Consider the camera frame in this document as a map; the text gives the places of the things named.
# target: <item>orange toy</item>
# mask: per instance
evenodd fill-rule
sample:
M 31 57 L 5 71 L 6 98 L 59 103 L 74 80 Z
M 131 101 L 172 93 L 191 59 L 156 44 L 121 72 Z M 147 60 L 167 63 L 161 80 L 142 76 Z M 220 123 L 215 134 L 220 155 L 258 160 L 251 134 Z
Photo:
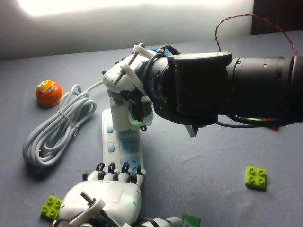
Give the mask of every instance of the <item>orange toy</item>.
M 36 97 L 38 104 L 44 107 L 50 107 L 60 102 L 63 96 L 63 89 L 51 80 L 45 80 L 38 84 L 36 88 Z

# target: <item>white power strip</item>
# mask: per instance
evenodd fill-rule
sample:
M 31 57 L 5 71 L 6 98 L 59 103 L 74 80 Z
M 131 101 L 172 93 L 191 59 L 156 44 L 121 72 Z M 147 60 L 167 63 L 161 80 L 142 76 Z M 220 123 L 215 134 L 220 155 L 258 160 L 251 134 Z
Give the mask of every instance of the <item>white power strip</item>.
M 136 173 L 138 165 L 141 165 L 144 169 L 138 130 L 114 130 L 110 109 L 102 112 L 102 142 L 103 163 L 106 171 L 111 163 L 114 163 L 116 169 L 119 170 L 121 170 L 124 163 L 128 163 L 133 170 L 133 174 Z

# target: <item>red wire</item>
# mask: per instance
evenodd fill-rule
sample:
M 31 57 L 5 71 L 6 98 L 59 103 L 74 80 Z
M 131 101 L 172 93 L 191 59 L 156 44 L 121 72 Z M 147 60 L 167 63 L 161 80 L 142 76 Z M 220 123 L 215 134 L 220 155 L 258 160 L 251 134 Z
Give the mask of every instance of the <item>red wire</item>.
M 286 34 L 285 31 L 283 31 L 282 28 L 281 28 L 279 25 L 276 25 L 276 24 L 272 23 L 271 21 L 269 21 L 267 18 L 260 17 L 260 16 L 258 16 L 258 15 L 256 15 L 256 14 L 240 14 L 240 15 L 235 15 L 235 16 L 233 16 L 233 17 L 228 17 L 228 18 L 222 20 L 222 21 L 217 25 L 216 31 L 214 32 L 214 39 L 215 39 L 216 42 L 217 42 L 217 45 L 218 45 L 218 48 L 219 48 L 219 52 L 221 52 L 221 48 L 220 48 L 220 45 L 219 45 L 219 42 L 218 42 L 218 38 L 217 38 L 217 30 L 218 30 L 220 24 L 222 24 L 222 23 L 223 23 L 224 21 L 226 21 L 226 20 L 230 20 L 230 19 L 233 19 L 233 18 L 236 18 L 236 17 L 243 17 L 243 16 L 252 16 L 252 17 L 256 17 L 256 18 L 258 18 L 258 19 L 261 19 L 261 20 L 266 21 L 266 22 L 269 23 L 270 25 L 275 26 L 280 32 L 282 32 L 282 33 L 286 36 L 286 38 L 288 39 L 288 41 L 289 41 L 290 44 L 292 45 L 292 48 L 293 48 L 293 50 L 294 50 L 295 55 L 298 56 L 297 50 L 295 49 L 294 44 L 293 44 L 293 42 L 291 41 L 291 39 L 289 38 L 288 34 Z

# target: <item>table surface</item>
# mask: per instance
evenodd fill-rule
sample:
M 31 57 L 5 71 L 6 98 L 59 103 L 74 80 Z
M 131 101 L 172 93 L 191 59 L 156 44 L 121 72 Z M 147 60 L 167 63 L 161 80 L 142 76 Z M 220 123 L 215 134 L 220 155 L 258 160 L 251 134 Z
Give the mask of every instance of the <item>table surface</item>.
M 289 35 L 303 53 L 303 31 Z M 215 41 L 175 46 L 182 53 L 217 51 Z M 234 57 L 293 56 L 290 44 L 278 33 L 239 37 L 222 42 L 222 49 Z M 124 49 L 0 61 L 0 226 L 48 226 L 39 217 L 48 196 L 63 198 L 81 181 L 82 173 L 90 173 L 102 161 L 101 113 L 109 108 L 104 86 L 91 92 L 97 110 L 54 166 L 36 169 L 25 163 L 22 145 L 27 135 L 57 110 L 37 106 L 36 85 L 52 79 L 65 91 L 74 84 L 84 90 L 102 80 L 102 70 L 129 54 L 130 49 Z M 141 132 L 147 172 L 141 216 L 187 213 L 201 217 L 203 227 L 301 226 L 302 132 L 301 124 L 278 132 L 212 125 L 190 138 L 184 126 L 155 116 Z M 266 169 L 266 192 L 246 188 L 246 166 Z

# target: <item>green block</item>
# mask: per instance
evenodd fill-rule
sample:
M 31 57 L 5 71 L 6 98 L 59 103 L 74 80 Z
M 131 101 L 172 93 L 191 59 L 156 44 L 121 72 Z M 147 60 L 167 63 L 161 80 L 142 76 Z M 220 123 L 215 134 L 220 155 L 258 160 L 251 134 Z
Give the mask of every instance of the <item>green block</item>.
M 61 203 L 62 200 L 50 195 L 40 210 L 41 217 L 50 221 L 57 220 Z
M 200 227 L 201 219 L 188 214 L 182 215 L 183 227 Z
M 245 185 L 250 188 L 265 190 L 265 169 L 246 167 Z

